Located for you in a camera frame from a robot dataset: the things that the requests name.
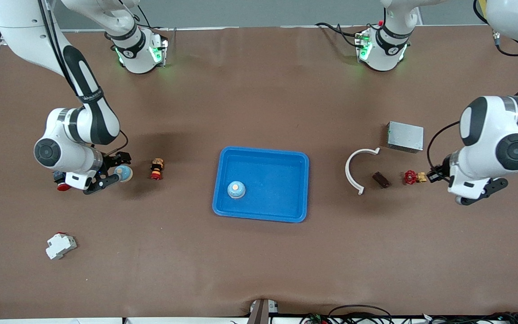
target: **red round object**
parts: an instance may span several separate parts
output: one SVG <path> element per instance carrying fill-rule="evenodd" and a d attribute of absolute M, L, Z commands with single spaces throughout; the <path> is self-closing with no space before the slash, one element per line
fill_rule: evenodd
<path fill-rule="evenodd" d="M 413 170 L 405 172 L 405 183 L 412 185 L 415 182 L 417 182 L 417 173 Z"/>
<path fill-rule="evenodd" d="M 158 172 L 152 172 L 152 179 L 153 180 L 161 180 L 161 174 Z"/>
<path fill-rule="evenodd" d="M 59 190 L 59 191 L 68 191 L 70 188 L 71 188 L 71 186 L 66 183 L 59 183 L 57 185 L 57 190 Z"/>

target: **black strap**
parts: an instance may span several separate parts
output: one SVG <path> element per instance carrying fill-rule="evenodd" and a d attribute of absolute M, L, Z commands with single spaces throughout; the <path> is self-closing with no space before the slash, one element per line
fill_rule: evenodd
<path fill-rule="evenodd" d="M 405 34 L 405 35 L 401 35 L 401 34 L 397 34 L 397 33 L 394 33 L 392 31 L 390 31 L 386 25 L 383 25 L 381 26 L 381 30 L 384 31 L 387 35 L 393 37 L 393 38 L 396 38 L 396 39 L 406 39 L 406 38 L 409 38 L 409 36 L 411 36 L 411 34 L 413 33 L 413 31 L 411 31 L 410 33 L 408 34 Z"/>
<path fill-rule="evenodd" d="M 103 89 L 99 87 L 93 93 L 86 96 L 77 96 L 77 98 L 81 101 L 82 104 L 96 103 L 99 101 L 99 99 L 103 98 Z"/>
<path fill-rule="evenodd" d="M 136 58 L 137 53 L 139 53 L 139 51 L 145 46 L 145 41 L 146 41 L 146 36 L 143 32 L 141 32 L 141 39 L 139 39 L 139 41 L 135 45 L 133 45 L 131 47 L 127 47 L 127 48 L 116 46 L 116 48 L 117 48 L 117 51 L 124 57 Z"/>
<path fill-rule="evenodd" d="M 114 36 L 114 35 L 111 35 L 111 34 L 108 34 L 108 35 L 114 41 L 125 41 L 125 39 L 131 38 L 136 30 L 137 30 L 137 23 L 134 22 L 133 23 L 133 28 L 131 29 L 131 31 L 128 31 L 125 35 L 121 35 L 121 36 Z"/>
<path fill-rule="evenodd" d="M 386 55 L 391 56 L 391 57 L 393 55 L 397 55 L 397 53 L 399 53 L 403 49 L 403 47 L 405 47 L 405 45 L 407 45 L 406 41 L 399 45 L 393 45 L 391 43 L 387 43 L 387 41 L 385 39 L 383 39 L 383 37 L 381 36 L 380 31 L 377 31 L 375 33 L 375 39 L 377 41 L 377 45 L 379 45 L 380 48 L 385 50 Z"/>

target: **white robotic arm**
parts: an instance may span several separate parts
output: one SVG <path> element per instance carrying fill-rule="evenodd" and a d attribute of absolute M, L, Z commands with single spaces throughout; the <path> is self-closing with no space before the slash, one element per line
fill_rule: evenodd
<path fill-rule="evenodd" d="M 413 9 L 437 5 L 446 0 L 380 0 L 385 7 L 383 25 L 372 25 L 358 35 L 358 59 L 370 68 L 389 71 L 403 58 L 407 41 L 417 25 Z"/>
<path fill-rule="evenodd" d="M 123 158 L 104 156 L 86 145 L 111 143 L 119 134 L 119 120 L 84 56 L 67 41 L 46 6 L 44 0 L 0 0 L 0 32 L 19 57 L 65 76 L 76 92 L 82 107 L 51 111 L 34 155 L 42 166 L 65 172 L 69 186 L 93 193 L 113 183 L 108 179 L 101 186 L 92 183 L 94 178 L 131 158 L 126 153 Z"/>
<path fill-rule="evenodd" d="M 140 28 L 129 8 L 139 0 L 62 0 L 70 10 L 78 12 L 103 27 L 119 55 L 119 60 L 133 73 L 146 73 L 164 66 L 167 39 L 147 28 Z"/>
<path fill-rule="evenodd" d="M 488 0 L 487 19 L 496 31 L 518 40 L 518 0 Z M 475 99 L 460 119 L 464 148 L 429 173 L 431 182 L 449 176 L 448 191 L 470 205 L 507 185 L 500 176 L 518 172 L 518 96 Z"/>

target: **round light blue object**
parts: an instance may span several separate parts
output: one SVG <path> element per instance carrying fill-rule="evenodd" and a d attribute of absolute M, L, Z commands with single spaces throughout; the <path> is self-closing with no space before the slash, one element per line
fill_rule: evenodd
<path fill-rule="evenodd" d="M 128 182 L 133 176 L 133 170 L 129 166 L 117 166 L 113 174 L 119 175 L 119 182 Z"/>
<path fill-rule="evenodd" d="M 229 184 L 227 194 L 233 199 L 239 199 L 245 195 L 245 185 L 239 181 L 234 181 Z"/>

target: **white curved handle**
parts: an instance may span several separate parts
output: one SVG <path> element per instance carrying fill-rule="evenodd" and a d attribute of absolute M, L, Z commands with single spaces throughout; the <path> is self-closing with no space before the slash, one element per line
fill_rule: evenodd
<path fill-rule="evenodd" d="M 376 150 L 372 150 L 372 149 L 357 150 L 357 151 L 353 152 L 353 154 L 351 154 L 351 156 L 349 156 L 349 158 L 347 159 L 347 163 L 345 163 L 345 176 L 347 177 L 347 180 L 349 181 L 349 183 L 351 183 L 351 186 L 355 187 L 355 189 L 358 189 L 359 195 L 363 194 L 363 190 L 365 189 L 365 187 L 358 184 L 351 176 L 351 172 L 349 172 L 349 164 L 351 163 L 351 159 L 353 158 L 353 156 L 356 156 L 359 153 L 368 153 L 368 154 L 377 155 L 377 154 L 379 154 L 379 150 L 380 150 L 380 148 L 377 148 Z"/>

